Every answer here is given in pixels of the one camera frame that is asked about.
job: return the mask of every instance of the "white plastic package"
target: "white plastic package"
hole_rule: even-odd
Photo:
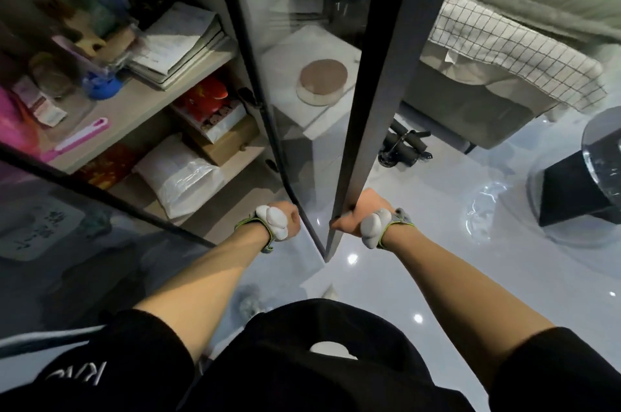
[[[170,219],[197,211],[224,182],[220,168],[191,151],[179,134],[160,142],[133,171],[153,189]]]

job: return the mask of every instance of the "pink toothbrush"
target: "pink toothbrush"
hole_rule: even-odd
[[[77,133],[72,136],[67,137],[63,142],[58,144],[51,150],[44,152],[40,159],[42,162],[50,162],[56,157],[69,152],[71,149],[78,147],[81,143],[88,141],[92,137],[97,136],[97,134],[105,131],[110,127],[108,123],[108,118],[99,118],[97,121],[92,123],[91,125],[87,125],[84,129],[81,129]]]

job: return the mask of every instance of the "wooden shelf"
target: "wooden shelf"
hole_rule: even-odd
[[[162,91],[138,79],[130,79],[114,97],[97,102],[94,109],[82,120],[78,129],[91,124],[98,118],[108,118],[110,128],[84,142],[66,154],[50,162],[50,165],[66,173],[73,173],[82,165],[97,157],[155,113],[175,101],[176,98],[195,86],[237,54],[237,44],[229,39],[218,49],[211,51],[193,66],[168,90]]]
[[[224,181],[220,184],[217,191],[221,190],[224,185],[233,180],[243,169],[250,165],[266,147],[268,147],[267,140],[263,136],[259,136],[248,144],[246,149],[237,152],[228,162],[222,165],[220,170],[224,176]],[[129,204],[133,204],[137,208],[151,213],[153,216],[157,216],[165,221],[169,220],[164,208],[159,204],[155,193],[153,193],[153,190],[140,175],[135,173],[129,175],[123,181],[114,185],[109,192]],[[190,219],[191,216],[192,214],[186,214],[185,216],[170,221],[176,226],[181,226],[185,221]]]

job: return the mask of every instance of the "brown box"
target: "brown box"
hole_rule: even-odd
[[[207,154],[207,158],[215,165],[225,164],[245,145],[259,135],[255,118],[247,114],[230,131],[218,139],[215,144],[209,142],[201,133],[190,125],[184,125],[183,131]]]

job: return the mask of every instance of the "white wrist tracker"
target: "white wrist tracker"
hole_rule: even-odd
[[[238,222],[235,226],[235,230],[252,221],[258,221],[268,229],[269,242],[263,250],[261,250],[264,254],[268,254],[274,250],[272,242],[281,242],[289,236],[289,229],[287,228],[289,220],[287,219],[287,215],[274,206],[267,206],[266,204],[260,205],[247,219]]]
[[[387,209],[381,208],[373,214],[369,214],[360,223],[362,242],[370,249],[384,249],[382,237],[392,224],[407,224],[414,226],[410,216],[401,208],[397,208],[394,214]]]

